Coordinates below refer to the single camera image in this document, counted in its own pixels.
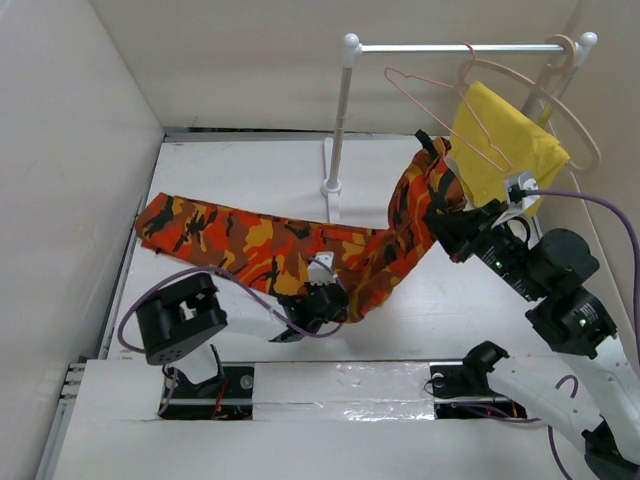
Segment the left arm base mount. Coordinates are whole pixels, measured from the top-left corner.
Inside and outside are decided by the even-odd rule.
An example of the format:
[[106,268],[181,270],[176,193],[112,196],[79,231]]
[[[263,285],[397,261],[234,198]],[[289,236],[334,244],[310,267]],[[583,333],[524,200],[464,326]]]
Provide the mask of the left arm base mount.
[[162,368],[165,387],[159,416],[165,420],[244,421],[253,419],[255,367],[249,363],[224,363],[218,375],[202,388],[179,373],[172,383],[173,369]]

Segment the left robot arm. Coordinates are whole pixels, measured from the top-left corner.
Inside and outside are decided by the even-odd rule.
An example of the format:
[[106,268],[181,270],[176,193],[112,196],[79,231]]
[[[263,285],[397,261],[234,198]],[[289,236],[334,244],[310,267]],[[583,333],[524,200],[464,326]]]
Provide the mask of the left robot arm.
[[[135,310],[148,364],[163,367],[196,397],[218,393],[227,375],[212,338],[228,326],[228,315],[207,273],[196,273],[161,288]],[[348,316],[349,295],[336,281],[307,287],[278,299],[266,322],[243,320],[238,332],[271,343],[292,343],[320,335],[327,323]]]

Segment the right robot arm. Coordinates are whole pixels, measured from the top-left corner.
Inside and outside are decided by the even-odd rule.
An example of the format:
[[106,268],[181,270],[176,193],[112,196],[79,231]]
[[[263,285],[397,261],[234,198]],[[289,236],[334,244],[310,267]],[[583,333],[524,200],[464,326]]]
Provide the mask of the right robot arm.
[[500,217],[505,204],[424,221],[455,263],[475,256],[534,308],[525,316],[539,337],[591,396],[580,406],[524,369],[491,341],[473,347],[457,364],[439,366],[430,381],[442,399],[491,394],[509,398],[561,433],[599,479],[639,476],[639,378],[625,355],[617,327],[584,282],[599,268],[587,242],[556,228],[533,246]]

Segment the orange camouflage trousers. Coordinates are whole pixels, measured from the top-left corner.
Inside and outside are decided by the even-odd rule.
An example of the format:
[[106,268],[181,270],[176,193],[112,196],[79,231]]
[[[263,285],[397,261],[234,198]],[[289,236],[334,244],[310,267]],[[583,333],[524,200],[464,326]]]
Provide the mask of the orange camouflage trousers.
[[160,193],[139,214],[144,247],[196,266],[215,266],[277,298],[311,290],[308,261],[334,256],[333,269],[349,297],[339,323],[356,323],[381,306],[436,242],[430,218],[466,206],[446,157],[449,140],[417,132],[422,148],[396,183],[387,225],[372,229],[286,218]]

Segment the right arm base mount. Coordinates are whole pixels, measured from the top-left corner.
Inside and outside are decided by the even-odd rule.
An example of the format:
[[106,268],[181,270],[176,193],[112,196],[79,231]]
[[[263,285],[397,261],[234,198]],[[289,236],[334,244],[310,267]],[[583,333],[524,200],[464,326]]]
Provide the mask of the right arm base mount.
[[433,398],[438,420],[493,419],[512,424],[536,421],[524,407],[473,380],[461,362],[436,362],[423,390]]

